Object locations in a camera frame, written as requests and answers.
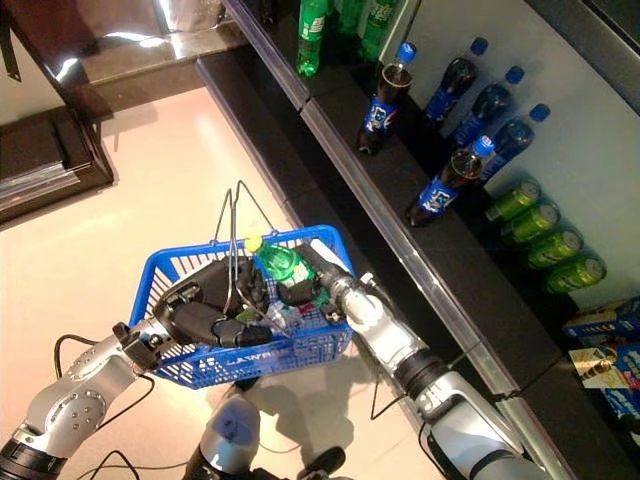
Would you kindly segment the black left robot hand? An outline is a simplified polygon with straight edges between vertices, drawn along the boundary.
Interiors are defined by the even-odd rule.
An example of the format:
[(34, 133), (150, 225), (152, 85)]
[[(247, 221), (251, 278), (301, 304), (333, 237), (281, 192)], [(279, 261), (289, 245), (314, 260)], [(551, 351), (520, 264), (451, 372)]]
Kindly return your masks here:
[(245, 304), (262, 314), (267, 311), (263, 274), (246, 256), (238, 259), (237, 273), (234, 278), (227, 258), (211, 261), (167, 290), (153, 307), (153, 316), (180, 345), (241, 348), (271, 342), (270, 327), (237, 319)]

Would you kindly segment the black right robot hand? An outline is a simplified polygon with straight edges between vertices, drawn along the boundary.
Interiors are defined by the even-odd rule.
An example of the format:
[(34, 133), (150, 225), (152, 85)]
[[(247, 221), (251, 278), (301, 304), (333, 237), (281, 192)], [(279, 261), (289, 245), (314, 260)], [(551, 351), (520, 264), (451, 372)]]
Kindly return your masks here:
[(314, 269), (314, 278), (306, 279), (291, 287), (277, 283), (279, 298), (289, 306), (300, 307), (312, 303), (325, 316), (330, 324), (337, 324), (344, 318), (344, 313), (331, 298), (324, 277), (331, 280), (341, 278), (350, 273), (344, 262), (324, 243), (318, 239), (294, 248), (303, 260)]

